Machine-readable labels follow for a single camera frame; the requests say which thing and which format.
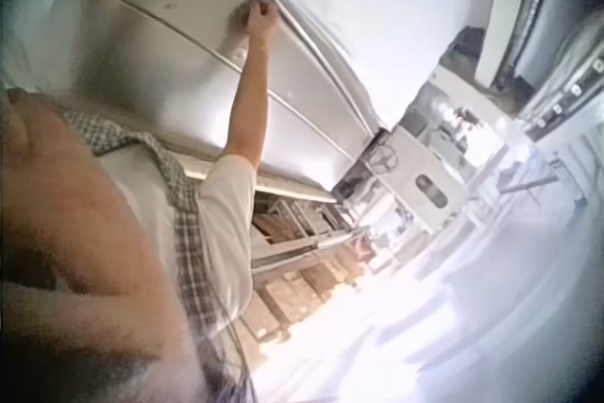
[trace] metal frame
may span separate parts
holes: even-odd
[[[190,155],[183,155],[174,152],[172,155],[176,158],[176,160],[178,160],[178,162],[180,162],[185,170],[185,174],[194,179],[206,179],[213,164],[212,161],[201,160]],[[312,186],[307,186],[305,184],[267,175],[258,175],[256,181],[256,190],[261,193],[273,193],[275,195],[283,195],[286,197],[311,200],[315,202],[336,202],[336,199],[333,195],[322,189],[316,189]]]
[[[523,0],[493,0],[491,17],[476,69],[476,81],[491,87],[506,57]]]

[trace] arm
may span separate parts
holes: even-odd
[[[239,155],[258,169],[268,119],[268,54],[277,24],[277,5],[267,0],[251,3],[247,19],[249,51],[243,66],[228,125],[225,155]]]

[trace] stainless steel panel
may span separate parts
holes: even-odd
[[[244,53],[227,41],[228,17],[245,0],[128,0],[241,67]],[[370,140],[353,109],[295,33],[282,23],[270,65],[276,99],[356,158]]]
[[[134,119],[195,153],[225,144],[239,73],[118,0],[56,0],[30,57],[41,88],[69,102]],[[352,164],[274,98],[263,162],[326,189]]]

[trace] person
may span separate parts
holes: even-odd
[[[254,399],[220,331],[252,291],[278,11],[251,0],[245,12],[226,147],[200,187],[150,134],[11,88],[19,75],[3,65],[3,389],[14,401]]]

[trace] hand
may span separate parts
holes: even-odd
[[[270,46],[278,22],[277,4],[272,0],[251,0],[247,16],[246,31],[250,44]]]

